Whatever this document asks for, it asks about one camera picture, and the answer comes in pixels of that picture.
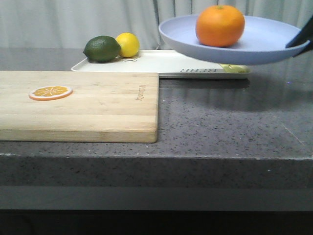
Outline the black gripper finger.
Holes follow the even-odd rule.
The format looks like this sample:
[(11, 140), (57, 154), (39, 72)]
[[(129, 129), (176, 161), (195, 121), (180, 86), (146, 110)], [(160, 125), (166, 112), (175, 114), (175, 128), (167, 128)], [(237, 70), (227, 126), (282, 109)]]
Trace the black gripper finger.
[(295, 47), (305, 43), (313, 35), (313, 18), (311, 17), (298, 34), (286, 44), (286, 48)]
[(306, 53), (308, 51), (311, 51), (311, 50), (313, 50), (313, 41), (310, 41), (309, 44), (301, 52), (294, 55), (293, 57), (299, 56), (299, 55)]

